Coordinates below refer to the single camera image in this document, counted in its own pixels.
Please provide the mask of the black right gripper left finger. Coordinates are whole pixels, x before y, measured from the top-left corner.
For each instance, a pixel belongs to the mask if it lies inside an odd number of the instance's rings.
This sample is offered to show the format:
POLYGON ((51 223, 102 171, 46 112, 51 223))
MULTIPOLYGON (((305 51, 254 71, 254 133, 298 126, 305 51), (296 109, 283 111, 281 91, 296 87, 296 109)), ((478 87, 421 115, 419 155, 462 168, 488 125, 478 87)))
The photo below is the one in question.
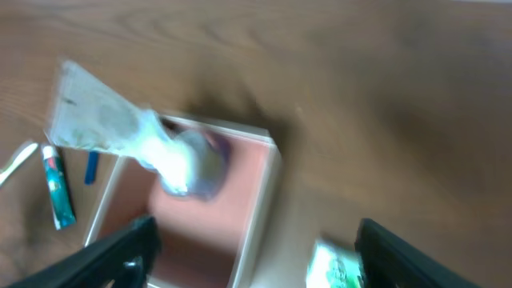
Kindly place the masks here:
POLYGON ((143 288, 161 247, 156 219, 142 216, 9 288, 143 288))

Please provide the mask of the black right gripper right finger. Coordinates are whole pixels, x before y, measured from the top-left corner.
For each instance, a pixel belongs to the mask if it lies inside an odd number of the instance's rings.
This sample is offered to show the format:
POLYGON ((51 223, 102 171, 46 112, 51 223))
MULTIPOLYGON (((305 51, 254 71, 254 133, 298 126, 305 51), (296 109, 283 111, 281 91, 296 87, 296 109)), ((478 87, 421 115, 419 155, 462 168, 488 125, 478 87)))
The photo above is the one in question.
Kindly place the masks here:
POLYGON ((478 288, 370 218, 361 220, 355 249, 370 288, 478 288))

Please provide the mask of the green Dettol soap box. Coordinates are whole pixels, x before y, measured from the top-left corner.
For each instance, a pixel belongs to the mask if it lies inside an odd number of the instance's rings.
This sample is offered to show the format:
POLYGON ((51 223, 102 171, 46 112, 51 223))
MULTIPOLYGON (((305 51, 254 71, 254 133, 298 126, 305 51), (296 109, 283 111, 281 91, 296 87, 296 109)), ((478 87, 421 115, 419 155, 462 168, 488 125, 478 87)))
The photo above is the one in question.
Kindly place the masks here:
POLYGON ((318 239, 306 272, 306 288, 363 288, 364 269, 357 252, 318 239))

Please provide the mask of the green white toothpaste tube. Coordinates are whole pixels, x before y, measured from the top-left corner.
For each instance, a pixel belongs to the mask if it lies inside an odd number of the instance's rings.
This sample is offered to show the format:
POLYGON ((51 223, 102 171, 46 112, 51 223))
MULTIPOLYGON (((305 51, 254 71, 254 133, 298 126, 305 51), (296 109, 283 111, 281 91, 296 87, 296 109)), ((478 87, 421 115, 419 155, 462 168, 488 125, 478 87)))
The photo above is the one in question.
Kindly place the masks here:
POLYGON ((54 225, 57 230, 61 230, 76 223, 64 167, 58 150, 50 144, 42 146, 42 160, 50 192, 54 225))

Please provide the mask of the blue disposable razor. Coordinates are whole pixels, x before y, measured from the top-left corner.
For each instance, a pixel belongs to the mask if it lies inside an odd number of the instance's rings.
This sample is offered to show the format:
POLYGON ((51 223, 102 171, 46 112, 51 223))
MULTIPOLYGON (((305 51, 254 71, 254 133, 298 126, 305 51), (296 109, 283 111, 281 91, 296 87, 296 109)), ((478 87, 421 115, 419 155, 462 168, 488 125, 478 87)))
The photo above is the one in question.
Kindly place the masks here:
POLYGON ((85 185, 89 186, 95 182, 97 168, 98 168, 98 160, 99 160, 98 152, 96 152, 96 151, 89 152, 88 159, 87 159, 87 165, 86 165, 86 172, 85 172, 85 177, 84 177, 85 185))

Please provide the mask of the white Pantene tube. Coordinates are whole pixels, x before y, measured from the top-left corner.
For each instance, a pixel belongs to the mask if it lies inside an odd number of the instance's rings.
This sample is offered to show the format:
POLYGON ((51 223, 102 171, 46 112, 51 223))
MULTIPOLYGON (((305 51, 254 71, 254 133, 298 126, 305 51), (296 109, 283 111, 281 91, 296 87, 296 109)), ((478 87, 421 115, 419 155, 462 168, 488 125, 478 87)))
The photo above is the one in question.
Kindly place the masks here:
POLYGON ((82 66, 60 63, 46 135, 56 146, 140 158, 170 140, 153 110, 125 99, 82 66))

